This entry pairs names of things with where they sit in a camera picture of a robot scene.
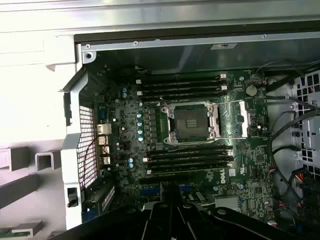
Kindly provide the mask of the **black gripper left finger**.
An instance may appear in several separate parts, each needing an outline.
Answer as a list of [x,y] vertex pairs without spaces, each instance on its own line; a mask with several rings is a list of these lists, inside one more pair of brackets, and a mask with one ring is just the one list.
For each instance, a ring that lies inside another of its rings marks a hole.
[[140,210],[124,205],[67,231],[52,240],[169,240],[172,223],[172,185],[160,186],[160,201]]

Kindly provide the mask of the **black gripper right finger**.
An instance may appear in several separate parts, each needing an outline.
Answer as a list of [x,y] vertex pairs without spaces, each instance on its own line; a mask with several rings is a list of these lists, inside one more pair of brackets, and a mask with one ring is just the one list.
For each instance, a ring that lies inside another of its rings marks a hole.
[[182,220],[183,233],[192,240],[299,240],[289,232],[227,207],[207,214],[194,203],[184,202],[180,187],[172,184],[172,205]]

